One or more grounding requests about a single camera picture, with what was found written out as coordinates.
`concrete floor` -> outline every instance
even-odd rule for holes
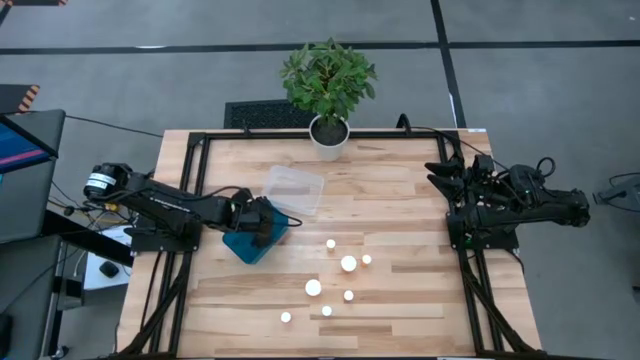
[[[640,3],[625,0],[444,0],[451,41],[638,38]],[[342,41],[435,41],[431,7],[419,0],[71,0],[15,7],[0,48],[201,45]],[[378,97],[352,126],[452,127],[438,50],[371,50]],[[162,132],[221,128],[227,101],[284,98],[285,52],[0,56],[0,83],[39,84],[33,108]],[[638,171],[640,48],[452,51],[469,127],[489,131],[494,154],[535,165],[553,156],[549,187],[590,194],[614,174]],[[81,200],[91,167],[155,166],[158,139],[68,120],[55,180]],[[640,306],[637,215],[594,207],[584,229],[553,224],[518,233],[542,344],[555,354],[636,359]],[[70,359],[108,353],[122,289],[69,311],[62,342]]]

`wooden table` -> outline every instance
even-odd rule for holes
[[[486,133],[461,130],[460,136],[490,152]],[[187,137],[188,131],[165,132],[156,180],[179,185]],[[470,165],[475,153],[463,149]],[[191,190],[198,158],[196,151]],[[257,265],[238,259],[222,243],[222,233],[204,231],[193,257],[178,355],[473,356],[460,270],[444,221],[448,207],[426,179],[427,161],[439,161],[430,139],[350,140],[336,162],[318,161],[309,140],[214,140],[203,193],[239,185],[260,194],[273,165],[324,176],[324,193],[316,215],[302,216],[304,225],[292,228]],[[337,242],[333,253],[325,247],[329,238]],[[363,254],[373,257],[369,267],[341,271],[341,257]],[[496,304],[539,348],[520,265],[501,250],[486,251],[486,257]],[[155,258],[143,254],[134,263],[120,349],[139,329]],[[322,283],[320,296],[305,294],[309,279]],[[355,293],[351,303],[342,298],[347,289]],[[155,302],[154,295],[150,310]],[[322,316],[323,305],[333,308],[333,316]],[[293,316],[289,324],[280,322],[283,311]],[[481,305],[479,311],[490,349]],[[167,348],[172,318],[170,310],[160,350]]]

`plastic lid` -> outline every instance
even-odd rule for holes
[[[275,165],[269,170],[262,195],[277,208],[314,215],[323,187],[322,176]]]

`computer screen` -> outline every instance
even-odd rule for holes
[[[0,116],[0,174],[51,160],[56,154],[5,116]]]

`small white ball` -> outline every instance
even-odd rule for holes
[[[346,272],[352,272],[356,269],[358,262],[353,256],[345,256],[342,258],[342,260],[340,260],[340,265],[342,266],[342,270]]]
[[[331,309],[331,306],[323,306],[322,307],[322,315],[324,316],[331,316],[331,313],[333,312],[333,310]]]
[[[322,291],[322,285],[320,285],[320,281],[311,279],[307,281],[307,285],[305,285],[304,291],[306,291],[307,295],[309,296],[318,296]]]
[[[344,299],[347,301],[353,300],[353,291],[347,290],[344,292]]]
[[[282,315],[280,315],[280,321],[282,321],[283,323],[288,323],[289,321],[291,321],[291,314],[288,312],[283,312]]]

